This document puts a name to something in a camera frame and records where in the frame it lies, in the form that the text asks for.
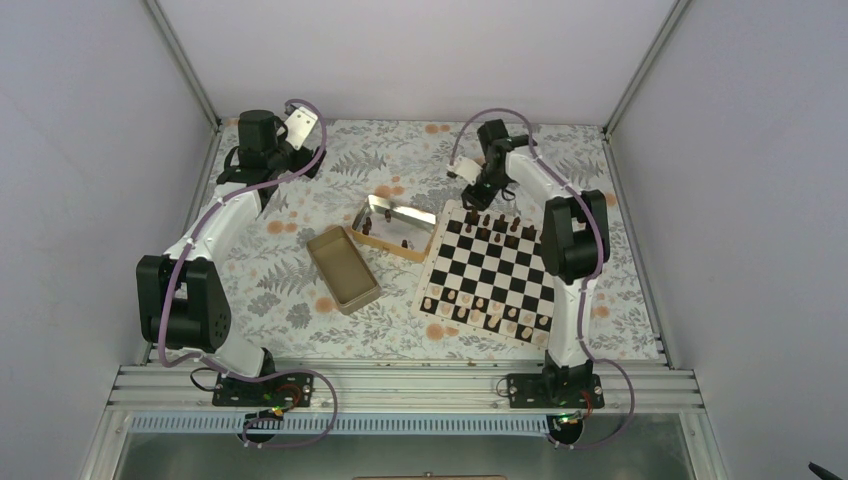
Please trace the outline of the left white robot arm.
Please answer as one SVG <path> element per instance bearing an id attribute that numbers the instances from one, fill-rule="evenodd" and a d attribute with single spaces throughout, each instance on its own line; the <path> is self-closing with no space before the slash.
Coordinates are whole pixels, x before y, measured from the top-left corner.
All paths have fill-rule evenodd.
<path id="1" fill-rule="evenodd" d="M 234 332 L 232 312 L 218 273 L 240 233 L 265 210 L 279 184 L 314 177 L 326 146 L 306 147 L 326 122 L 315 106 L 290 100 L 285 117 L 249 110 L 238 119 L 238 141 L 226 154 L 210 201 L 181 238 L 136 267 L 143 338 L 162 365 L 189 359 L 226 377 L 255 405 L 270 402 L 278 377 L 270 353 Z"/>

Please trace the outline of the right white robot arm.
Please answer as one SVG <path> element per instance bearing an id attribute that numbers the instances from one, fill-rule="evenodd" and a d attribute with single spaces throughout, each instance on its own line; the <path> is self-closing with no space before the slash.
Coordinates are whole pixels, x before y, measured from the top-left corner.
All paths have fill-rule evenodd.
<path id="1" fill-rule="evenodd" d="M 541 384 L 544 399 L 565 407 L 580 393 L 577 376 L 565 369 L 592 359 L 584 335 L 590 291 L 608 260 L 606 200 L 598 190 L 578 192 L 546 165 L 529 135 L 511 136 L 501 120 L 477 129 L 484 162 L 463 190 L 465 207 L 485 210 L 497 194 L 515 184 L 543 208 L 540 256 L 554 281 L 554 316 L 546 361 L 558 370 Z"/>

